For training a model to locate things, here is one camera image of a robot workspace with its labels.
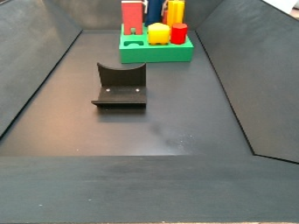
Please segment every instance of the yellow block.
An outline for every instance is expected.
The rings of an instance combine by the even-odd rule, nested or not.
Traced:
[[[172,27],[173,24],[183,23],[184,1],[169,0],[168,1],[168,14],[167,24]]]
[[[167,24],[160,23],[149,24],[147,30],[148,30],[147,37],[149,45],[168,44],[171,28]]]

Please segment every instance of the white surface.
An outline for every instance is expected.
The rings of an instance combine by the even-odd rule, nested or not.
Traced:
[[[272,4],[280,11],[290,13],[295,5],[299,7],[298,0],[264,0],[264,2]]]
[[[295,6],[296,9],[299,9],[299,1],[296,2]]]

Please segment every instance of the green base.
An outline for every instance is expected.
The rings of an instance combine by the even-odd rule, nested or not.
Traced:
[[[121,63],[136,62],[165,62],[165,61],[191,61],[192,60],[192,42],[187,37],[183,45],[148,45],[147,27],[143,35],[124,35],[124,26],[121,25],[120,34],[120,59]]]

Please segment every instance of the black holder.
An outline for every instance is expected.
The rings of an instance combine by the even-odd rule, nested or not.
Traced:
[[[101,83],[96,106],[145,106],[145,64],[132,69],[115,69],[97,63]]]

